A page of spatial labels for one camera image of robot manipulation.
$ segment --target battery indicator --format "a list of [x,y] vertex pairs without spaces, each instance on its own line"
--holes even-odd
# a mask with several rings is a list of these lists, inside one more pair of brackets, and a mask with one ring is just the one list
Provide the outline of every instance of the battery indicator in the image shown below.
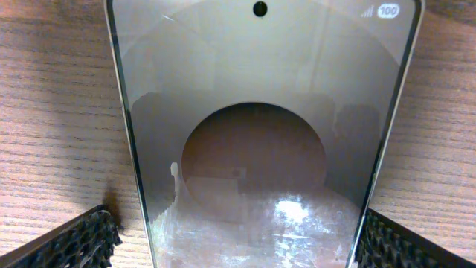
[[400,13],[398,4],[382,4],[377,10],[377,16],[381,19],[394,19]]

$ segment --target phone screen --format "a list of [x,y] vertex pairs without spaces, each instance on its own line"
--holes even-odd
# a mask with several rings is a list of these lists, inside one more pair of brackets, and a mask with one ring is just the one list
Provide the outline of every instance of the phone screen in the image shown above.
[[156,267],[345,267],[415,0],[106,3]]

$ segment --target wooden table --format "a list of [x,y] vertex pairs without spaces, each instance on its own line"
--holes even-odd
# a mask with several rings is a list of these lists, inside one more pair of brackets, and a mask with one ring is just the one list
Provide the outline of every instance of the wooden table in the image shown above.
[[[371,207],[476,262],[476,3],[428,0]],[[0,3],[0,254],[116,199],[150,267],[100,1]]]

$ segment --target wooden surface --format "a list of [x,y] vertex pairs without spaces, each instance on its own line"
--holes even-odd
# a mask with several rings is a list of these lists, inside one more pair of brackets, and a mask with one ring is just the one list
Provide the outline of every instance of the wooden surface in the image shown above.
[[[428,0],[371,206],[476,262],[475,1]],[[0,2],[0,254],[114,199],[149,267],[103,6]]]

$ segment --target black mesh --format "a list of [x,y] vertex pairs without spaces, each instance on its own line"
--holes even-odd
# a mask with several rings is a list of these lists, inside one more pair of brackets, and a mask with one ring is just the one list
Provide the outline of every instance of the black mesh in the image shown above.
[[94,211],[8,267],[110,267],[114,246],[121,243],[111,214]]
[[476,267],[369,209],[356,250],[359,268]]

